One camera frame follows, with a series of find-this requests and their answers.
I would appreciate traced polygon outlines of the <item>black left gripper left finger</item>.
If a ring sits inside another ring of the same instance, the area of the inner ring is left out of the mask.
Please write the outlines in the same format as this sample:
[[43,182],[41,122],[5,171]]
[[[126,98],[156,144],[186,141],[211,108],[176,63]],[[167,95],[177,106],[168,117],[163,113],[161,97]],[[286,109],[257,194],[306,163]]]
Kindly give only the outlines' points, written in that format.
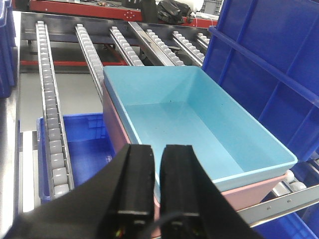
[[85,183],[22,213],[7,239],[134,238],[154,219],[155,162],[151,146],[126,144]]

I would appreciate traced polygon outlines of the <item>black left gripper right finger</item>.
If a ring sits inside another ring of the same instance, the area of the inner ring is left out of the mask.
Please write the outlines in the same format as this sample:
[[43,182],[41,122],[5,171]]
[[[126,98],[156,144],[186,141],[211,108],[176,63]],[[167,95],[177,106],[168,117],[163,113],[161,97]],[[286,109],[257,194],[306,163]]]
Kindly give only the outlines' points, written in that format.
[[163,239],[260,239],[208,177],[192,146],[167,145],[160,164]]

